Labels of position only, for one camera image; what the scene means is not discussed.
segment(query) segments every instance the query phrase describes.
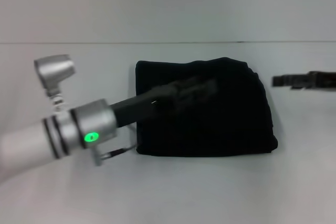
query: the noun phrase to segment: white wall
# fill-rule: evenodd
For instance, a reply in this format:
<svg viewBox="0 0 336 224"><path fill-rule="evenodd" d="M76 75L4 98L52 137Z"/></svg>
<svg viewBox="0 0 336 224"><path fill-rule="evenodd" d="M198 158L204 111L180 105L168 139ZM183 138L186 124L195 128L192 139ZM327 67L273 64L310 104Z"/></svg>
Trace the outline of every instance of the white wall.
<svg viewBox="0 0 336 224"><path fill-rule="evenodd" d="M0 223L335 223L336 93L270 87L274 75L336 70L336 42L322 42L336 41L333 0L0 0L0 6L1 133L50 114L33 59L71 55L77 73L62 89L77 106L134 95L138 60L226 56L259 73L279 140L270 155L127 153L100 168L88 153L75 155L0 185ZM320 42L293 42L306 40ZM223 43L206 43L216 41ZM104 149L127 146L129 138L123 129Z"/></svg>

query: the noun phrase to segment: green led light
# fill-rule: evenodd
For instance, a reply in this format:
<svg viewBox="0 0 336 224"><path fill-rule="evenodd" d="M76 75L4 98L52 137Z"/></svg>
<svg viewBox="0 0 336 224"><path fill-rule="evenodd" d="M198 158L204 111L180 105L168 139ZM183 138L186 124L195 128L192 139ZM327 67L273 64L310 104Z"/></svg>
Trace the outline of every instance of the green led light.
<svg viewBox="0 0 336 224"><path fill-rule="evenodd" d="M85 142L94 142L99 138L99 134L97 132L91 132L89 134L86 134L84 137Z"/></svg>

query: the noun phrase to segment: black ring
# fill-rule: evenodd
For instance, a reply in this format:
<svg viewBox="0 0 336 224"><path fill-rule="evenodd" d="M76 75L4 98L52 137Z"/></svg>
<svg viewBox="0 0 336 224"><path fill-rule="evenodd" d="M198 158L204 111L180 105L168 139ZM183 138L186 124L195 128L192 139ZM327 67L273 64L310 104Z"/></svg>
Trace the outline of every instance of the black ring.
<svg viewBox="0 0 336 224"><path fill-rule="evenodd" d="M57 133L59 135L59 139L60 139L60 142L61 142L62 150L63 150L63 152L64 152L64 154L66 156L69 156L68 146L67 146L67 144L64 141L64 138L62 136L61 130L59 129L59 125L58 125L58 122L56 120L56 117L52 116L52 120L53 120L54 126L56 128L56 131L57 131Z"/></svg>
<svg viewBox="0 0 336 224"><path fill-rule="evenodd" d="M70 115L72 116L72 119L73 119L73 121L75 123L75 126L77 128L77 132L78 132L78 135L79 135L80 145L83 147L83 149L86 149L87 146L85 144L84 136L82 134L82 131L80 130L80 127L79 127L79 124L78 124L78 120L77 120L77 116L76 116L76 113L75 113L74 109L70 110Z"/></svg>
<svg viewBox="0 0 336 224"><path fill-rule="evenodd" d="M47 136L48 136L48 139L49 139L50 147L51 147L51 149L52 149L52 152L53 152L53 154L54 154L54 157L55 157L56 159L59 159L59 155L58 155L58 153L57 153L57 151L56 151L54 142L53 142L52 139L51 139L51 134L50 134L50 130L49 130L49 127L48 127L47 119L45 119L45 118L43 119L43 124L44 124L44 129L45 129L46 132L47 132Z"/></svg>

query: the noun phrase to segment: black cloth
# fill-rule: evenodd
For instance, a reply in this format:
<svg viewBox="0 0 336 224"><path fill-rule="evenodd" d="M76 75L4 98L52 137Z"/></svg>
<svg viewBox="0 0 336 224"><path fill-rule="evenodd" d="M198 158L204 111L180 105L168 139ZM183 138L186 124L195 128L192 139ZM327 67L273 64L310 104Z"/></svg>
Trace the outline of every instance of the black cloth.
<svg viewBox="0 0 336 224"><path fill-rule="evenodd" d="M137 124L138 153L212 157L270 153L278 146L258 74L247 63L219 58L190 63L139 61L136 94L193 76L215 78L218 94L177 116Z"/></svg>

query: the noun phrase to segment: folded black towel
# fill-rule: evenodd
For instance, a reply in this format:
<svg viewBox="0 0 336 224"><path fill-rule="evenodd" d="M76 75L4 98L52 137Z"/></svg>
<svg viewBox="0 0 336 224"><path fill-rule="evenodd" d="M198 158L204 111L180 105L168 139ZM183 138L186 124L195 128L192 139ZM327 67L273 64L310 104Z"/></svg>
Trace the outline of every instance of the folded black towel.
<svg viewBox="0 0 336 224"><path fill-rule="evenodd" d="M140 154L210 157L270 153L278 146L258 74L247 63L220 58L190 63L139 61L136 94L198 76L215 78L218 94L179 115L137 124Z"/></svg>

